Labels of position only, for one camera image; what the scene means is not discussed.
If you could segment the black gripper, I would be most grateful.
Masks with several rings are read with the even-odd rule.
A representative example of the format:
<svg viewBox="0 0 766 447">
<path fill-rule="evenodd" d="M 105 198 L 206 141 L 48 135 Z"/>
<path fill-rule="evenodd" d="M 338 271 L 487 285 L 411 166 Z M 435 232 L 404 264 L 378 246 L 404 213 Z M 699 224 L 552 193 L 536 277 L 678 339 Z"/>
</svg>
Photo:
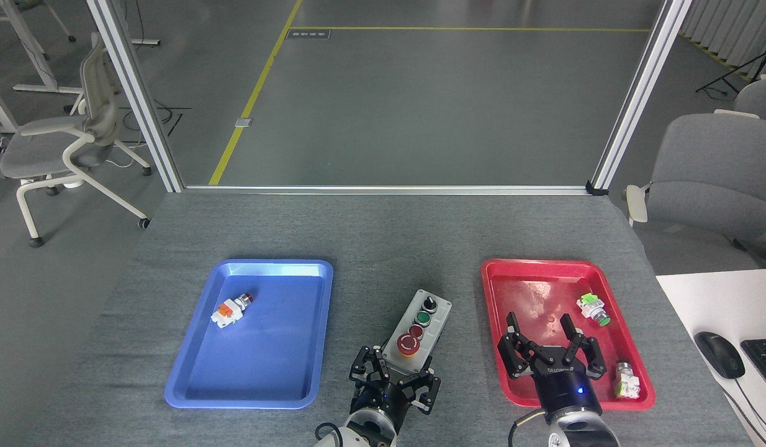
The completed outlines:
<svg viewBox="0 0 766 447">
<path fill-rule="evenodd" d="M 352 362 L 354 382 L 352 425 L 381 433 L 399 433 L 410 407 L 422 414 L 433 411 L 441 379 L 432 370 L 421 370 L 390 380 L 390 369 L 380 346 L 363 346 Z"/>
<path fill-rule="evenodd" d="M 500 359 L 510 378 L 533 374 L 534 387 L 545 419 L 552 419 L 565 410 L 584 409 L 601 415 L 603 410 L 594 393 L 590 378 L 599 380 L 606 373 L 603 354 L 595 337 L 585 336 L 573 323 L 570 314 L 562 314 L 560 325 L 569 345 L 565 353 L 551 354 L 528 339 L 520 331 L 514 312 L 506 317 L 507 327 L 497 345 Z M 587 367 L 577 359 L 582 349 Z"/>
</svg>

